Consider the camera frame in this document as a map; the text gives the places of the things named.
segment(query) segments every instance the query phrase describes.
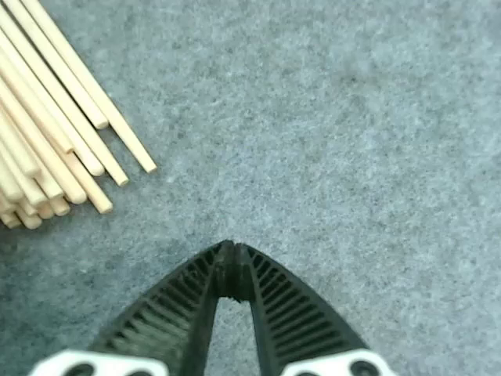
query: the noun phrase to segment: floor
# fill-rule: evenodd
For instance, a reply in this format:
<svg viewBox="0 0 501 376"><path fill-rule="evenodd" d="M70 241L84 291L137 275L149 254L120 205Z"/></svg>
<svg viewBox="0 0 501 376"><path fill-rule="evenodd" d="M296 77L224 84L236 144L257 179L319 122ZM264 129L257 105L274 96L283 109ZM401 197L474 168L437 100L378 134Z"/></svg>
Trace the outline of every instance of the floor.
<svg viewBox="0 0 501 376"><path fill-rule="evenodd" d="M400 374L501 368L501 3L42 0L159 164L0 229L0 369L85 348L229 238L315 288ZM206 375L258 375L222 301Z"/></svg>

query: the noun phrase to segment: carpet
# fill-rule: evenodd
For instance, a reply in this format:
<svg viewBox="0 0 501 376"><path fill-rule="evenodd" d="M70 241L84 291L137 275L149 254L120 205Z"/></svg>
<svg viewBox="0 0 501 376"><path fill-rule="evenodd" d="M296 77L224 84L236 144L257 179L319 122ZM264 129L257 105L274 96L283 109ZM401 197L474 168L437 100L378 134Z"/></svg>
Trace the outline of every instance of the carpet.
<svg viewBox="0 0 501 376"><path fill-rule="evenodd" d="M83 349L195 252L245 242L400 374L501 368L496 0L44 0L159 164L39 230L0 229L0 368ZM222 301L207 375L257 375Z"/></svg>

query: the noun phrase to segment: wooden stick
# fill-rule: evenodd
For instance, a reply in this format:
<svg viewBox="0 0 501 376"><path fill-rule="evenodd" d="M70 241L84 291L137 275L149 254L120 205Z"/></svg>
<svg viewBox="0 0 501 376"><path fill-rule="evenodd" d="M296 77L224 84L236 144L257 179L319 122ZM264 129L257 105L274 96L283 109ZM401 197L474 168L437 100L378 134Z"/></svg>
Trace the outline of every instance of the wooden stick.
<svg viewBox="0 0 501 376"><path fill-rule="evenodd" d="M19 25L21 25L34 45L36 45L38 51L40 51L51 68L56 72L59 79L64 83L91 123L97 129L105 128L108 125L108 119L106 119L103 112L101 112L91 96L85 91L84 87L54 49L42 30L40 30L40 27L38 27L23 4L19 0L4 0L4 4L9 8Z"/></svg>
<svg viewBox="0 0 501 376"><path fill-rule="evenodd" d="M101 111L110 121L111 126L118 136L132 152L137 161L147 171L152 172L157 169L155 162L148 154L144 146L138 140L131 127L127 124L120 111L116 108L110 97L99 85L88 68L81 61L78 54L64 37L61 30L57 27L50 15L45 11L38 0L21 0L38 26L43 30L47 38L61 55L68 67L80 80L90 96L98 104Z"/></svg>
<svg viewBox="0 0 501 376"><path fill-rule="evenodd" d="M0 114L3 114L7 119L7 126L10 127L13 132L19 137L19 140L23 144L24 149L28 150L31 155L34 156L34 159L37 165L40 167L40 172L34 177L37 181L38 185L41 187L41 190L44 191L47 198L57 198L62 197L64 195L63 190L59 186L56 180L54 180L53 176L49 172L49 170L45 167L45 164L40 160L38 155L31 149L30 144L25 140L23 134L20 130L14 125L14 121L10 117L9 114L3 108L3 105L0 103Z"/></svg>
<svg viewBox="0 0 501 376"><path fill-rule="evenodd" d="M32 179L28 178L20 170L19 166L14 161L14 158L10 155L4 143L0 140L0 156L2 156L5 165L13 174L17 185L23 191L24 196L27 198L28 202L37 207L47 201L44 193L41 191L38 184Z"/></svg>
<svg viewBox="0 0 501 376"><path fill-rule="evenodd" d="M26 212L20 207L17 206L16 214L21 220L21 222L26 226L29 230L34 230L40 227L41 219L38 215L28 215Z"/></svg>
<svg viewBox="0 0 501 376"><path fill-rule="evenodd" d="M17 133L10 127L9 119L0 111L0 139L4 142L17 165L26 176L40 173L40 166L34 155L23 145Z"/></svg>
<svg viewBox="0 0 501 376"><path fill-rule="evenodd" d="M0 214L12 213L16 210L16 205L7 200L5 194L0 190Z"/></svg>
<svg viewBox="0 0 501 376"><path fill-rule="evenodd" d="M34 208L34 207L33 207L33 206L32 206L32 205L28 202L28 200L27 200L25 197L23 197L23 198L21 199L21 201L19 201L17 204L18 204L18 205L20 206L20 208L21 208L21 209L23 209L23 210L24 210L24 212L25 212L26 214L28 214L28 215L35 215L35 214L37 214L37 213L38 213L38 212L37 212L37 209L35 209L35 208Z"/></svg>
<svg viewBox="0 0 501 376"><path fill-rule="evenodd" d="M9 201L17 202L23 198L23 191L17 185L2 156L0 156L0 190L3 191Z"/></svg>
<svg viewBox="0 0 501 376"><path fill-rule="evenodd" d="M9 59L0 48L0 75L16 94L17 99L23 104L37 126L54 142L59 145L65 153L73 151L73 144L67 138L66 133L57 125L52 115L45 106L38 100L37 96L21 77L17 69L10 63Z"/></svg>
<svg viewBox="0 0 501 376"><path fill-rule="evenodd" d="M21 221L14 213L2 214L0 215L0 219L2 220L3 224L10 229L15 229L16 227L21 226Z"/></svg>
<svg viewBox="0 0 501 376"><path fill-rule="evenodd" d="M87 193L88 199L94 204L97 211L101 214L106 214L112 211L113 204L106 196L96 181L90 176L81 162L74 156L74 154L64 154L61 150L56 150L61 159L66 163L68 168L73 172L75 178L83 186Z"/></svg>
<svg viewBox="0 0 501 376"><path fill-rule="evenodd" d="M16 97L10 92L7 84L0 78L0 101L7 109L10 117L16 123L18 129L23 133L31 147L43 160L47 169L52 173L58 184L63 188L64 193L74 204L81 204L87 199L85 191L71 175L67 167L57 156L49 142L42 135L40 130L31 120L30 115L23 109Z"/></svg>
<svg viewBox="0 0 501 376"><path fill-rule="evenodd" d="M58 217L62 217L70 212L70 205L62 197L49 201L49 205Z"/></svg>
<svg viewBox="0 0 501 376"><path fill-rule="evenodd" d="M54 73L47 67L45 61L38 55L23 32L10 18L9 14L0 6L0 28L15 45L40 82L47 88L50 95L59 105L59 108L68 116L78 133L92 149L92 152L101 161L104 168L110 173L114 181L123 186L128 183L128 177L120 167L106 144L101 140L95 129L88 122L74 101L68 96L66 89L60 84Z"/></svg>
<svg viewBox="0 0 501 376"><path fill-rule="evenodd" d="M38 215L42 219L51 219L54 216L54 211L48 202L43 204L40 208L38 208Z"/></svg>
<svg viewBox="0 0 501 376"><path fill-rule="evenodd" d="M17 52L16 47L14 47L2 29L0 29L0 46L7 55L7 58L17 68L20 75L33 90L34 94L56 120L56 123L64 131L64 134L70 139L76 155L78 155L84 166L94 176L102 175L104 173L104 167L101 162L99 162L94 153L89 149L64 112L61 111L57 103L45 89L44 85L41 84L37 76L31 71L23 57Z"/></svg>

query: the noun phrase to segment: screw hole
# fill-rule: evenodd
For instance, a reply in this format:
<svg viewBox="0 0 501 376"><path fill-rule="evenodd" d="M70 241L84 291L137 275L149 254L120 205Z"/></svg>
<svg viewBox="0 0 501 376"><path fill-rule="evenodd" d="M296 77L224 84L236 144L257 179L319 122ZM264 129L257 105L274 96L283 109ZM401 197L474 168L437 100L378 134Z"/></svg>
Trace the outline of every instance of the screw hole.
<svg viewBox="0 0 501 376"><path fill-rule="evenodd" d="M136 371L129 376L153 376L150 372L145 372L145 371Z"/></svg>
<svg viewBox="0 0 501 376"><path fill-rule="evenodd" d="M360 360L354 362L350 367L353 376L379 376L379 371L372 363Z"/></svg>
<svg viewBox="0 0 501 376"><path fill-rule="evenodd" d="M70 368L64 376L92 376L94 367L88 363L80 363Z"/></svg>

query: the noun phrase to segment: ribbed plastic surface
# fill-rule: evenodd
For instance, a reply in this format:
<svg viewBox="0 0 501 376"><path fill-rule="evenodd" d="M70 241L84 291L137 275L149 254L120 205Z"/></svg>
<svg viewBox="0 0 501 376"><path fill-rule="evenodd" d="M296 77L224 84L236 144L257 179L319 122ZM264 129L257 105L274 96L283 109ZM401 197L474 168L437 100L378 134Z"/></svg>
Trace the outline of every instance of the ribbed plastic surface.
<svg viewBox="0 0 501 376"><path fill-rule="evenodd" d="M261 375L366 348L309 286L263 253L224 241L167 275L106 328L91 350L151 357L172 376L202 376L218 299L249 301Z"/></svg>

